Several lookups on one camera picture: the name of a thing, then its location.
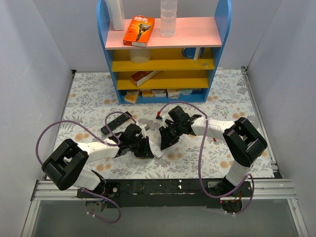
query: pink shelf board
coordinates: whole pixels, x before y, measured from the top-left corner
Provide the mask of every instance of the pink shelf board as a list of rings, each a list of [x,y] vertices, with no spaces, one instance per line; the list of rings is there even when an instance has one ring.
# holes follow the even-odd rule
[[[131,19],[125,20],[123,31],[114,31],[110,24],[106,49],[127,49],[135,46],[123,45],[123,38]],[[214,17],[177,18],[176,34],[173,37],[163,37],[160,34],[160,18],[155,19],[155,26],[147,48],[182,48],[182,47],[221,47]]]

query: flower pattern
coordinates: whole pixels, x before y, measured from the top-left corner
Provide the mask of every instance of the flower pattern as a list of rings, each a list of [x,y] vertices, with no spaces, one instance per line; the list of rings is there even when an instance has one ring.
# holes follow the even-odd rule
[[[249,94],[240,70],[218,70],[209,96],[205,103],[196,104],[211,118],[235,120],[248,118],[255,127],[258,119],[253,111]],[[109,73],[76,73],[67,100],[63,119],[80,122],[102,139],[100,128],[104,126],[105,116],[114,111],[129,111],[140,124],[150,126],[148,135],[160,144],[156,120],[157,111],[163,104],[124,104],[118,103],[114,85]],[[187,105],[181,107],[190,115],[198,114]],[[124,131],[130,121],[117,128]],[[63,140],[72,138],[76,142],[92,142],[95,139],[81,127],[71,123],[60,125],[55,147]],[[183,135],[177,144],[164,150],[162,158],[141,159],[128,153],[118,158],[105,158],[85,165],[85,169],[98,171],[106,179],[154,179],[154,178],[197,178],[198,154],[202,137]],[[202,176],[204,178],[223,178],[232,165],[233,157],[225,142],[214,142],[207,137],[202,155]],[[270,153],[265,151],[257,158],[251,173],[254,177],[273,177]]]

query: razor image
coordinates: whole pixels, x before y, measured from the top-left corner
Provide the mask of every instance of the razor image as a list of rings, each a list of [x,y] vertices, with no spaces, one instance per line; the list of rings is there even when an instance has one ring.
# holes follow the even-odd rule
[[[138,41],[140,37],[142,36],[142,33],[144,33],[146,30],[149,30],[150,27],[151,26],[149,25],[139,24],[139,33],[137,35],[136,41]]]

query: remote control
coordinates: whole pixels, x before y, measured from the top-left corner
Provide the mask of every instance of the remote control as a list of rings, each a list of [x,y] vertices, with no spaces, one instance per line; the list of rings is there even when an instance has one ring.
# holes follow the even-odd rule
[[[132,115],[129,112],[126,111],[125,113],[132,117]],[[109,126],[110,130],[113,131],[114,129],[121,126],[123,123],[125,123],[128,120],[129,120],[129,117],[122,114],[122,115],[118,116],[116,119],[114,119],[113,121],[109,122],[108,126]],[[101,132],[104,135],[107,135],[110,133],[108,131],[108,129],[106,128],[106,126],[101,128]]]

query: gillette logo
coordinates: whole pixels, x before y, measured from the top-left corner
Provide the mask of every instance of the gillette logo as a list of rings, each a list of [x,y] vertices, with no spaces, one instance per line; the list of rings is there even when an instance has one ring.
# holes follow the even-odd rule
[[[145,17],[135,16],[134,19],[135,19],[136,21],[143,21],[143,22],[145,22],[145,23],[148,22],[148,19],[145,18]]]

